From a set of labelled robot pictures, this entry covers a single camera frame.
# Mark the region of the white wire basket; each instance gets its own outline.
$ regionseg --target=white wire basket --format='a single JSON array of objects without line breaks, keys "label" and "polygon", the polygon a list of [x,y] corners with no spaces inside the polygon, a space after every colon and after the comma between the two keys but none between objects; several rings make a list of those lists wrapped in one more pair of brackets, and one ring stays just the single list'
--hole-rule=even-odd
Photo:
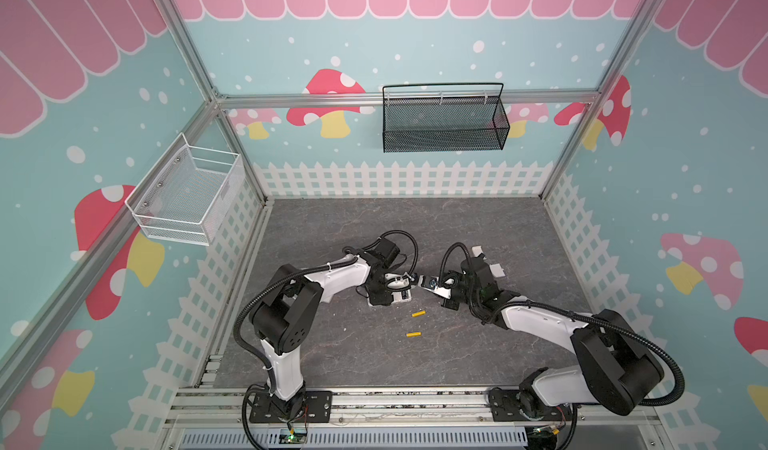
[{"label": "white wire basket", "polygon": [[149,238],[210,245],[244,181],[239,154],[179,134],[125,204]]}]

